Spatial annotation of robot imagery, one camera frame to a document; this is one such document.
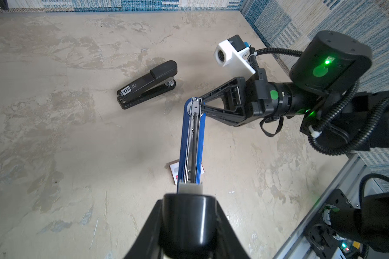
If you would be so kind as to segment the red white staples box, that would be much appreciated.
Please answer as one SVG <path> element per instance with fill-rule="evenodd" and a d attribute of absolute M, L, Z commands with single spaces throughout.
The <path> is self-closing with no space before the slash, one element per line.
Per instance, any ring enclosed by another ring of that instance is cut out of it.
<path fill-rule="evenodd" d="M 178 172 L 179 172 L 179 160 L 172 161 L 169 164 L 169 167 L 170 167 L 170 172 L 172 174 L 174 183 L 177 186 L 179 183 L 179 174 L 178 174 Z M 201 177 L 203 176 L 204 173 L 205 173 L 205 170 L 204 170 L 204 167 L 202 166 L 201 167 Z M 196 181 L 196 184 L 201 184 L 201 182 L 202 182 L 201 177 L 199 178 L 199 180 Z"/>

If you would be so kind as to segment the blue stapler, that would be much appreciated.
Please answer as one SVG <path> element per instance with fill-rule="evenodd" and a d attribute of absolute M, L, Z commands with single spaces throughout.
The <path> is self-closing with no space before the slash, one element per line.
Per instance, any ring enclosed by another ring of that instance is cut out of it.
<path fill-rule="evenodd" d="M 216 199 L 203 193 L 201 183 L 205 114 L 202 99 L 189 99 L 184 108 L 176 193 L 162 201 L 159 244 L 171 259 L 208 259 L 216 246 Z"/>

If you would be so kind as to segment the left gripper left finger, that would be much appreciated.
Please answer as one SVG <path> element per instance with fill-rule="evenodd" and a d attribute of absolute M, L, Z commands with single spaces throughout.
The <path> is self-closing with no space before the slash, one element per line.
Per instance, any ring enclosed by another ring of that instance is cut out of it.
<path fill-rule="evenodd" d="M 134 244 L 124 259 L 162 259 L 163 249 L 159 244 L 162 226 L 162 202 L 158 200 Z"/>

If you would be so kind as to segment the black stapler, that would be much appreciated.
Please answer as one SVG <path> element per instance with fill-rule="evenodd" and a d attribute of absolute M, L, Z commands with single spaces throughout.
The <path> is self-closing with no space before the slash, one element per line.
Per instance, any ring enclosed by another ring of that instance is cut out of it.
<path fill-rule="evenodd" d="M 136 79 L 117 91 L 117 101 L 123 110 L 148 101 L 173 90 L 176 87 L 174 76 L 178 65 L 174 60 L 164 62 L 151 69 L 144 76 Z"/>

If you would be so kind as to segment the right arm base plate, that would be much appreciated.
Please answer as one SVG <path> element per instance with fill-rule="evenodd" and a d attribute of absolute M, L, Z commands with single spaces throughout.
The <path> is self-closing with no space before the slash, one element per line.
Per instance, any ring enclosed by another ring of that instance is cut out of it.
<path fill-rule="evenodd" d="M 340 189 L 335 189 L 304 233 L 321 259 L 333 258 L 337 249 L 345 256 L 354 256 L 354 242 L 389 254 L 389 193 L 366 196 L 361 208 L 355 208 Z"/>

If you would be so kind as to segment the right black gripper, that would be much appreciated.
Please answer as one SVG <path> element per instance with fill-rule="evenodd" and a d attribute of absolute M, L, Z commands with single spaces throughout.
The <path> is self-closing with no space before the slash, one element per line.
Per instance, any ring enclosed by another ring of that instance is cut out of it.
<path fill-rule="evenodd" d="M 245 112 L 243 105 L 245 89 Z M 208 117 L 229 126 L 239 126 L 258 119 L 275 120 L 287 112 L 287 87 L 284 83 L 269 82 L 264 69 L 259 69 L 246 82 L 244 77 L 236 77 L 201 96 L 202 112 Z M 211 106 L 220 99 L 223 109 Z"/>

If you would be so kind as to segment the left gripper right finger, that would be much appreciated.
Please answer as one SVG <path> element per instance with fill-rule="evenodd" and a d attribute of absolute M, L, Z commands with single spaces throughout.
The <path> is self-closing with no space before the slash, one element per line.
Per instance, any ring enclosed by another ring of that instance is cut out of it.
<path fill-rule="evenodd" d="M 216 220 L 214 259 L 249 259 L 218 201 L 216 201 Z"/>

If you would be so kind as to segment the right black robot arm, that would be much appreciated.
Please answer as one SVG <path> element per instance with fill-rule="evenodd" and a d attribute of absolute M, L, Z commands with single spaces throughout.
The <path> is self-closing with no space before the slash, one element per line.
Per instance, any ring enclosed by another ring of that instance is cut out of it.
<path fill-rule="evenodd" d="M 270 82 L 257 57 L 294 56 L 287 83 Z M 218 45 L 219 65 L 235 77 L 202 97 L 202 111 L 239 127 L 255 120 L 278 123 L 302 116 L 300 131 L 325 155 L 389 148 L 389 91 L 360 92 L 360 78 L 372 65 L 372 50 L 350 36 L 318 32 L 304 51 L 255 49 L 236 35 Z"/>

